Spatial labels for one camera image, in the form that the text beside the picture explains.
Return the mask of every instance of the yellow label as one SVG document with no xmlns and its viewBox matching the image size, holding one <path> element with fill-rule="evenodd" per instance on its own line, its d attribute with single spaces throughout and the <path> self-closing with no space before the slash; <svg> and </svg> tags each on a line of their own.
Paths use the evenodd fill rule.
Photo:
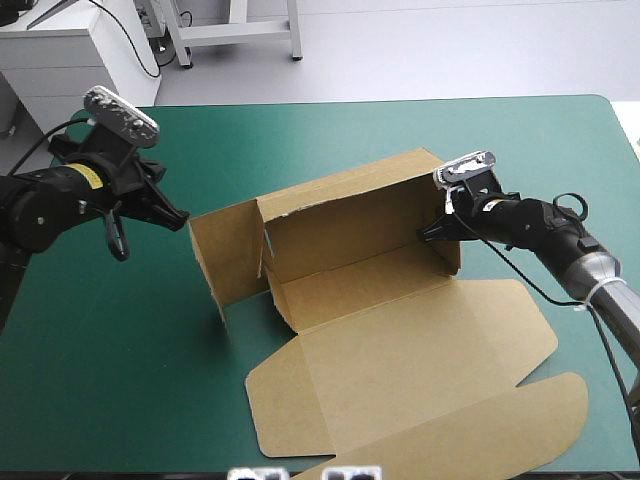
<svg viewBox="0 0 640 480">
<path fill-rule="evenodd" d="M 86 165 L 82 165 L 81 163 L 68 163 L 67 165 L 63 166 L 73 168 L 76 172 L 82 175 L 87 180 L 87 182 L 89 182 L 89 185 L 91 185 L 91 190 L 97 190 L 104 186 L 102 184 L 102 179 L 98 176 L 98 174 Z"/>
</svg>

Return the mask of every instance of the white cabinet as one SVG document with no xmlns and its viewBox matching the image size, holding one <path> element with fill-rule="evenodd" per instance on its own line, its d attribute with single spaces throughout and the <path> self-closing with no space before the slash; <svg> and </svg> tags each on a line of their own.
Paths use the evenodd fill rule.
<svg viewBox="0 0 640 480">
<path fill-rule="evenodd" d="M 140 67 L 117 23 L 80 1 L 42 22 L 26 26 L 57 0 L 40 0 L 17 23 L 0 28 L 0 71 L 35 122 L 49 130 L 82 108 L 82 97 L 103 85 L 136 106 L 155 102 L 160 78 Z M 157 73 L 142 24 L 131 0 L 102 0 L 124 25 L 151 73 Z"/>
</svg>

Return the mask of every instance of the white object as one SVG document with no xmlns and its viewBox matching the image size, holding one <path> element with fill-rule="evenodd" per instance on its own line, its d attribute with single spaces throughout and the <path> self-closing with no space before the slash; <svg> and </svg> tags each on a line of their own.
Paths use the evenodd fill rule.
<svg viewBox="0 0 640 480">
<path fill-rule="evenodd" d="M 379 466 L 367 467 L 328 467 L 322 471 L 322 480 L 351 480 L 356 476 L 366 476 L 372 480 L 382 480 L 382 468 Z"/>
<path fill-rule="evenodd" d="M 292 57 L 302 59 L 297 0 L 287 0 L 288 21 L 247 22 L 247 0 L 229 0 L 229 23 L 183 26 L 175 0 L 160 0 L 167 28 L 183 67 L 191 67 L 189 47 L 291 39 Z"/>
<path fill-rule="evenodd" d="M 234 468 L 227 472 L 227 480 L 289 480 L 284 468 Z"/>
<path fill-rule="evenodd" d="M 158 67 L 133 2 L 98 0 L 124 25 L 146 68 Z M 82 109 L 84 94 L 104 85 L 135 106 L 150 106 L 160 85 L 140 67 L 124 33 L 95 5 L 80 1 L 32 30 L 26 26 L 57 0 L 40 0 L 0 28 L 0 71 L 40 129 Z"/>
</svg>

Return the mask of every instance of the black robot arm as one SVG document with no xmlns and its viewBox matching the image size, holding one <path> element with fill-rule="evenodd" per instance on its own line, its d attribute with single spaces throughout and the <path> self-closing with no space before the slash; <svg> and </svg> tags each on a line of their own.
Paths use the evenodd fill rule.
<svg viewBox="0 0 640 480">
<path fill-rule="evenodd" d="M 156 123 L 104 87 L 87 92 L 84 106 L 93 117 L 84 140 L 52 139 L 60 165 L 0 176 L 0 328 L 30 256 L 64 231 L 102 219 L 109 250 L 123 261 L 129 247 L 121 217 L 174 231 L 189 217 L 157 186 L 165 168 L 138 153 L 158 142 Z"/>
</svg>

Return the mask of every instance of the white table leg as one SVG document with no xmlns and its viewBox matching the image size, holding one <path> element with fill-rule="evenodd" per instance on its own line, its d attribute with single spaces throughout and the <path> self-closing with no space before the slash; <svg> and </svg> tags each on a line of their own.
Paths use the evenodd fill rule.
<svg viewBox="0 0 640 480">
<path fill-rule="evenodd" d="M 173 46 L 176 49 L 178 61 L 183 67 L 190 68 L 193 66 L 191 63 L 191 51 L 187 46 L 185 46 L 180 35 L 182 18 L 180 17 L 180 12 L 176 8 L 175 0 L 159 0 L 159 2 L 162 7 L 164 19 L 167 22 L 167 28 L 169 29 Z"/>
<path fill-rule="evenodd" d="M 287 0 L 289 28 L 291 29 L 291 52 L 294 60 L 302 60 L 302 44 L 300 42 L 300 24 L 298 19 L 298 1 Z"/>
</svg>

